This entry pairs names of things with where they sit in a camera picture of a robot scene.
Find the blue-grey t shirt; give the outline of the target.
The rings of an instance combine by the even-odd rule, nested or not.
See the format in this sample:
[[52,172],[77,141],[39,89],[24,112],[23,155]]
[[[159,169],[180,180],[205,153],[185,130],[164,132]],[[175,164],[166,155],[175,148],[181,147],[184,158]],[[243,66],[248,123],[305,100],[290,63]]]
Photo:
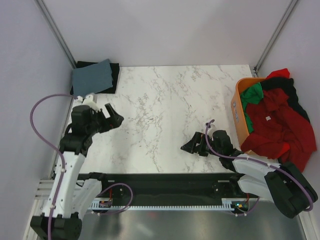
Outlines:
[[73,95],[85,97],[91,93],[99,93],[113,87],[110,60],[76,68],[72,71]]

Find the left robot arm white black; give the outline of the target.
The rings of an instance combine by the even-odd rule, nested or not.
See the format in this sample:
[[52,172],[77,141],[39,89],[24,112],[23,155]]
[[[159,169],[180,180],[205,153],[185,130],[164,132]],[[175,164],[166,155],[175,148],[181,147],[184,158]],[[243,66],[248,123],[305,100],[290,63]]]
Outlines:
[[84,180],[80,190],[76,190],[93,136],[120,127],[124,120],[111,104],[105,104],[105,108],[109,117],[88,103],[71,111],[71,123],[58,148],[59,163],[51,192],[41,214],[32,216],[30,221],[30,227],[42,240],[77,240],[94,198],[104,197],[110,191],[108,182],[94,178]]

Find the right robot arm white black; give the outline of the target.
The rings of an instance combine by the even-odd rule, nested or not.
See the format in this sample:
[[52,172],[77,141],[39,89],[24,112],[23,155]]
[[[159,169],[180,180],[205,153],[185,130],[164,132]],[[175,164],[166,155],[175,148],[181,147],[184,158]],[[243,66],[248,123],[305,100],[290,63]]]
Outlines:
[[235,197],[244,193],[268,200],[287,218],[293,219],[301,212],[313,209],[319,199],[316,191],[291,162],[267,163],[261,159],[234,148],[224,130],[208,135],[195,132],[191,140],[180,148],[190,154],[202,157],[215,155],[222,166],[239,176],[229,184],[229,191]]

